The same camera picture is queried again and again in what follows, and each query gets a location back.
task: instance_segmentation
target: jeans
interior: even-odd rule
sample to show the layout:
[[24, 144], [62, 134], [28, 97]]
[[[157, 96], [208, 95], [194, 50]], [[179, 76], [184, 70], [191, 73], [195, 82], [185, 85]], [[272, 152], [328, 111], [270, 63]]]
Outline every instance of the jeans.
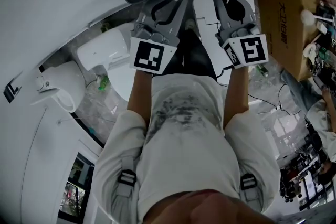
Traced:
[[177, 51], [161, 76], [177, 73], [192, 74], [208, 76], [217, 81], [210, 57], [194, 31], [186, 30], [181, 33], [179, 38], [180, 43]]
[[318, 101], [322, 96], [317, 94], [311, 83], [308, 80], [298, 82], [290, 73], [284, 70], [281, 75], [281, 80], [288, 85], [292, 98], [295, 104], [307, 114], [308, 110]]

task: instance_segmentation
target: forearm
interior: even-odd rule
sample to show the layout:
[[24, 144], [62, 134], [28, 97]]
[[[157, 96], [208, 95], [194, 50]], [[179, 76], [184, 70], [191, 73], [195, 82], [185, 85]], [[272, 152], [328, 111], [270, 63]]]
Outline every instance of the forearm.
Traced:
[[336, 133], [336, 109], [332, 101], [327, 102], [327, 110], [330, 115], [332, 131]]
[[223, 129], [234, 115], [248, 110], [248, 67], [233, 69], [225, 98]]
[[148, 127], [152, 109], [152, 75], [137, 70], [127, 109], [136, 112]]

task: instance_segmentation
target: black hair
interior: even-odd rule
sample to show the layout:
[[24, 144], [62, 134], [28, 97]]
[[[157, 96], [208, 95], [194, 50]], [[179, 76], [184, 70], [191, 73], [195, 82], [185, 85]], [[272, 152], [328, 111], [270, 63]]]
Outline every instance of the black hair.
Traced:
[[331, 163], [331, 167], [325, 174], [319, 174], [317, 176], [318, 182], [322, 185], [328, 184], [336, 175], [336, 163]]

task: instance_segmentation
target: black pants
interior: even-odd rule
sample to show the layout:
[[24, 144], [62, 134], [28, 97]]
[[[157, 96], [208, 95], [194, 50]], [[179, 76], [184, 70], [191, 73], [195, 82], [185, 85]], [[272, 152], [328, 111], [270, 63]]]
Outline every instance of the black pants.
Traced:
[[180, 35], [177, 51], [162, 76], [168, 74], [208, 76], [217, 81], [210, 57], [194, 31], [186, 30]]

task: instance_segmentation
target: floor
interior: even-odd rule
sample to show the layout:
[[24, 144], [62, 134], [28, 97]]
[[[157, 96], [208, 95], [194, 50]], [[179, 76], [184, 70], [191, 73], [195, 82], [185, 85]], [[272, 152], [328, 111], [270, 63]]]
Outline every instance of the floor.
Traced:
[[[257, 0], [255, 1], [257, 23], [260, 25], [258, 3]], [[76, 110], [76, 115], [103, 144], [106, 142], [118, 114], [126, 109], [127, 103], [120, 98], [111, 85], [108, 85], [105, 90], [98, 90], [98, 85], [95, 81], [97, 76], [103, 77], [106, 75], [105, 69], [102, 66], [98, 66], [90, 71], [85, 70], [78, 60], [76, 51], [77, 48], [87, 41], [101, 34], [102, 26], [107, 25], [109, 28], [113, 28], [117, 25], [135, 20], [138, 17], [141, 7], [141, 4], [132, 5], [94, 25], [63, 46], [43, 64], [45, 69], [47, 69], [48, 67], [58, 66], [69, 60], [77, 62], [83, 72], [87, 90], [84, 100]], [[185, 20], [188, 18], [193, 18], [191, 5], [188, 7]], [[272, 57], [270, 57], [269, 62], [265, 64], [265, 67], [268, 70], [268, 77], [264, 77], [255, 67], [250, 68], [249, 94], [256, 98], [263, 98], [273, 105], [278, 106], [278, 92], [283, 85], [279, 79], [281, 67], [277, 65]], [[257, 99], [250, 97], [249, 100], [254, 101]], [[287, 86], [284, 86], [281, 90], [280, 101], [283, 109], [287, 110], [290, 114], [299, 111], [291, 99]], [[255, 111], [260, 117], [267, 135], [273, 137], [275, 142], [273, 147], [275, 151], [278, 150], [279, 152], [278, 164], [282, 167], [293, 158], [295, 151], [304, 144], [304, 137], [308, 134], [308, 131], [302, 112], [291, 116], [284, 111], [273, 112], [273, 108], [272, 105], [263, 101], [257, 101], [256, 104], [250, 106], [250, 109]]]

